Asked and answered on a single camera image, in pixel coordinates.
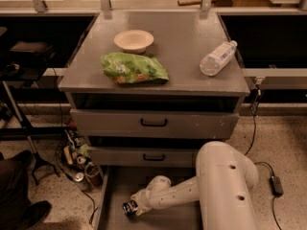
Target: black shoe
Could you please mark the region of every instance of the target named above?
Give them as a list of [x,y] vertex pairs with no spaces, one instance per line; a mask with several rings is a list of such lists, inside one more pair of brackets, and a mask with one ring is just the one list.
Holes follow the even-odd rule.
[[23,167],[26,168],[30,164],[32,157],[33,155],[29,150],[23,150],[16,156],[12,157],[11,160],[21,162]]
[[22,219],[22,226],[24,226],[25,229],[33,227],[48,216],[50,209],[51,204],[46,200],[29,206]]

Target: power adapter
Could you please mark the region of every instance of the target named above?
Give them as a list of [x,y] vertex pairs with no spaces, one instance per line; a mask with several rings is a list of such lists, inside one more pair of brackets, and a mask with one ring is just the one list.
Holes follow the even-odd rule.
[[275,196],[282,196],[284,191],[281,186],[280,178],[278,176],[271,176],[270,183],[272,185],[272,193]]

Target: black handle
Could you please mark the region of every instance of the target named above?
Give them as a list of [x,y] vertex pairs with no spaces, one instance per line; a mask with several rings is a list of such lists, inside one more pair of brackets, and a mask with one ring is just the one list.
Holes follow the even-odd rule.
[[144,153],[143,159],[146,161],[164,161],[165,154],[161,154],[161,156],[148,156]]
[[165,127],[167,126],[168,120],[165,119],[163,123],[153,123],[145,121],[144,119],[141,119],[141,125],[143,127]]

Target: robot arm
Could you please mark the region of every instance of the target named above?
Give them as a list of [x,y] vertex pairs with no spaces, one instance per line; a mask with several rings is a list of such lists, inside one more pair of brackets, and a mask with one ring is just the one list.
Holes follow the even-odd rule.
[[171,187],[170,179],[159,175],[123,208],[127,216],[139,216],[199,200],[203,229],[256,230],[248,188],[257,182],[258,171],[248,158],[226,143],[209,142],[198,153],[195,177]]

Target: green chip bag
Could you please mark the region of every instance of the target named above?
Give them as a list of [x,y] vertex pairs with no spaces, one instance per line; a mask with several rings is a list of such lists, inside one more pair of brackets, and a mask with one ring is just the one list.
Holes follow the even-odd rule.
[[168,73],[155,57],[128,53],[110,53],[101,56],[104,73],[116,83],[169,80]]

